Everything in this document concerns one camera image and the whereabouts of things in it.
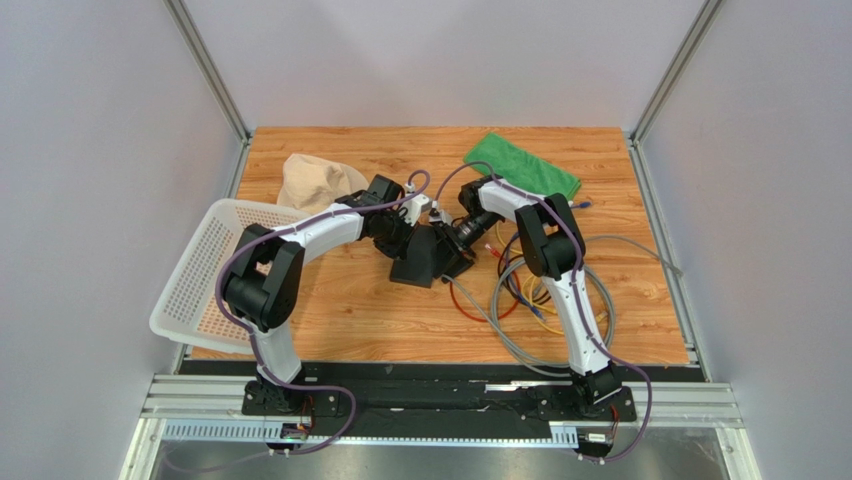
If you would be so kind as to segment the black network switch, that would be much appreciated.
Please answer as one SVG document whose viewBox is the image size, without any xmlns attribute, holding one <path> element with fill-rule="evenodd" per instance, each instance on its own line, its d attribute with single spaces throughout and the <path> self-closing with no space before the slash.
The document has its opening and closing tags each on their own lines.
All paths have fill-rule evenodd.
<svg viewBox="0 0 852 480">
<path fill-rule="evenodd" d="M 435 235 L 431 225 L 421 225 L 414 244 L 415 249 L 407 260 L 393 261 L 389 280 L 393 283 L 429 289 L 435 279 L 432 276 Z"/>
</svg>

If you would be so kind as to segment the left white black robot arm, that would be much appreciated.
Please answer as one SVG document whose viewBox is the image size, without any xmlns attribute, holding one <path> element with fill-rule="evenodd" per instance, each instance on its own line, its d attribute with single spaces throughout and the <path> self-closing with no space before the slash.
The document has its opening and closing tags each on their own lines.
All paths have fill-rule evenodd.
<svg viewBox="0 0 852 480">
<path fill-rule="evenodd" d="M 301 385 L 289 318 L 300 291 L 304 267 L 340 246 L 369 238 L 397 259 L 423 213 L 414 204 L 423 186 L 398 184 L 377 175 L 364 189 L 340 196 L 319 212 L 289 226 L 246 227 L 217 276 L 217 307 L 246 331 L 257 365 L 248 393 L 253 400 L 293 413 L 315 387 Z"/>
</svg>

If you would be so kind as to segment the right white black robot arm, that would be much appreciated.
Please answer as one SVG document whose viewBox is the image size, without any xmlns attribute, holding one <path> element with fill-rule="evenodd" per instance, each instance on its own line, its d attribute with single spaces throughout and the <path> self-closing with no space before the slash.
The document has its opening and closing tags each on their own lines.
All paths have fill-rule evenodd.
<svg viewBox="0 0 852 480">
<path fill-rule="evenodd" d="M 569 201 L 561 194 L 542 197 L 515 187 L 496 176 L 483 177 L 465 185 L 459 202 L 468 216 L 457 226 L 434 199 L 429 222 L 436 229 L 441 248 L 460 260 L 441 270 L 443 280 L 456 286 L 455 275 L 472 261 L 469 246 L 496 222 L 513 218 L 518 227 L 523 260 L 533 275 L 546 287 L 561 322 L 569 351 L 565 365 L 570 373 L 556 373 L 555 364 L 547 363 L 524 351 L 502 331 L 497 314 L 485 313 L 487 323 L 496 331 L 509 353 L 523 366 L 541 375 L 572 379 L 580 405 L 605 407 L 622 390 L 614 364 L 618 359 L 604 345 L 586 291 L 583 256 L 586 251 L 571 212 Z"/>
</svg>

